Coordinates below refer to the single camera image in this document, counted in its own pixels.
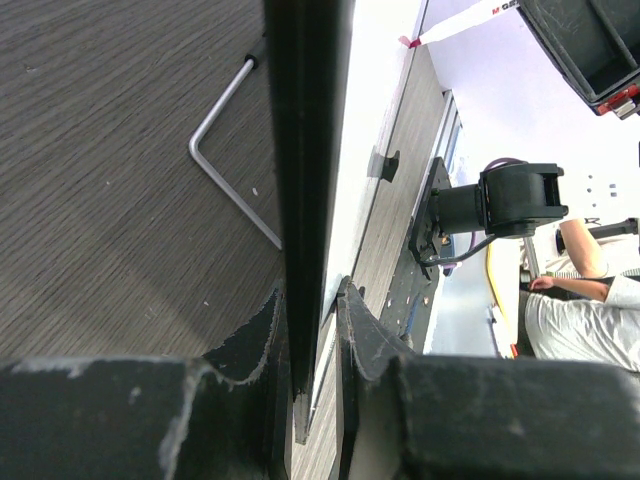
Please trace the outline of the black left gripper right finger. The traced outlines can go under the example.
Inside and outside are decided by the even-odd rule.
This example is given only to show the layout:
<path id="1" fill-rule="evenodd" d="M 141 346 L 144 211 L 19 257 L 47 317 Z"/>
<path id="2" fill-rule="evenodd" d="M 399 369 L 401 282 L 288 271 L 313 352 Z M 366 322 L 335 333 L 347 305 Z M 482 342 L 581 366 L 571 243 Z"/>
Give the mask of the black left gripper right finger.
<path id="1" fill-rule="evenodd" d="M 639 385 L 585 362 L 422 355 L 344 279 L 342 479 L 635 479 Z"/>

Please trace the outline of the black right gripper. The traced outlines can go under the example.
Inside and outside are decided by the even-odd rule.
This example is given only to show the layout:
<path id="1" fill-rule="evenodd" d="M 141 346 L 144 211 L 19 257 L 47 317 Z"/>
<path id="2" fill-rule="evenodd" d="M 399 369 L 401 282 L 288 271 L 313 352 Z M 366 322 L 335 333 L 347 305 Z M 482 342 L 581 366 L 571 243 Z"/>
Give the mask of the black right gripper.
<path id="1" fill-rule="evenodd" d="M 565 81 L 597 114 L 639 114 L 639 3 L 521 1 L 520 15 Z"/>

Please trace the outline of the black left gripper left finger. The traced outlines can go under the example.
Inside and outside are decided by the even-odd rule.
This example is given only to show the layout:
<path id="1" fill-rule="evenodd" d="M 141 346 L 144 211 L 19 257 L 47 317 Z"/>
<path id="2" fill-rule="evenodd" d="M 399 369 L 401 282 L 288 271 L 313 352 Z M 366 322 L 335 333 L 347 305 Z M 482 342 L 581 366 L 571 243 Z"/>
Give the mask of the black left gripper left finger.
<path id="1" fill-rule="evenodd" d="M 30 357 L 1 364 L 5 479 L 286 479 L 284 295 L 198 357 Z"/>

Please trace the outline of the white marker with purple cap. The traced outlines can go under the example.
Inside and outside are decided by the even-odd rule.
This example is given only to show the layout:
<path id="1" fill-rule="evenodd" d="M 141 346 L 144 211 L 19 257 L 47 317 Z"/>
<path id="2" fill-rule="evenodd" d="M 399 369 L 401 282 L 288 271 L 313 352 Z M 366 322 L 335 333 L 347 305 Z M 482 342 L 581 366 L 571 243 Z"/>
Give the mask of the white marker with purple cap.
<path id="1" fill-rule="evenodd" d="M 478 1 L 466 10 L 435 24 L 414 39 L 401 36 L 399 42 L 408 49 L 439 42 L 473 27 L 482 25 L 518 7 L 518 0 Z"/>

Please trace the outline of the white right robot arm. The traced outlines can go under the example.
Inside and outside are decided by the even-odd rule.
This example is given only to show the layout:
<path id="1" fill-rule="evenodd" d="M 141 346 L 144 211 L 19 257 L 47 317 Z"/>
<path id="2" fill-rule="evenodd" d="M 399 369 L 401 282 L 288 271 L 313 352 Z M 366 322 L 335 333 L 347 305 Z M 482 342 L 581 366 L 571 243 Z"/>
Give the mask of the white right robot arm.
<path id="1" fill-rule="evenodd" d="M 516 13 L 430 44 L 452 89 L 493 222 L 612 222 L 639 213 L 639 121 L 596 117 L 571 92 Z"/>

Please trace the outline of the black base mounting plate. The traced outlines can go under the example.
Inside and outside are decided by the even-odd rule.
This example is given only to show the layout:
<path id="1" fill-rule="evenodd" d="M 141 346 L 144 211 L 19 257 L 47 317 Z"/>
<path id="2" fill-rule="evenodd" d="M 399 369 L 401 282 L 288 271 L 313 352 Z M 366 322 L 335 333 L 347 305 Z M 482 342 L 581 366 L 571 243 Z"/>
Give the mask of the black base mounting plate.
<path id="1" fill-rule="evenodd" d="M 450 187 L 443 159 L 433 159 L 380 315 L 380 322 L 418 353 L 424 351 L 440 280 L 440 268 L 431 262 L 440 255 L 442 239 L 433 229 L 429 200 L 434 190 Z"/>

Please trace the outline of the person in white shirt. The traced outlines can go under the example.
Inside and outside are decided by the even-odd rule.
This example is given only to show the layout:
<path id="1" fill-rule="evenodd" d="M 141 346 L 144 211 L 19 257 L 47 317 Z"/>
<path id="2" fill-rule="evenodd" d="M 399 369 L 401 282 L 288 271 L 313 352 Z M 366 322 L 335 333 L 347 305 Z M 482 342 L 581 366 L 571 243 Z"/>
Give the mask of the person in white shirt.
<path id="1" fill-rule="evenodd" d="M 579 276 L 540 276 L 519 292 L 518 352 L 637 373 L 639 281 L 618 274 L 584 220 L 565 221 L 560 232 Z"/>

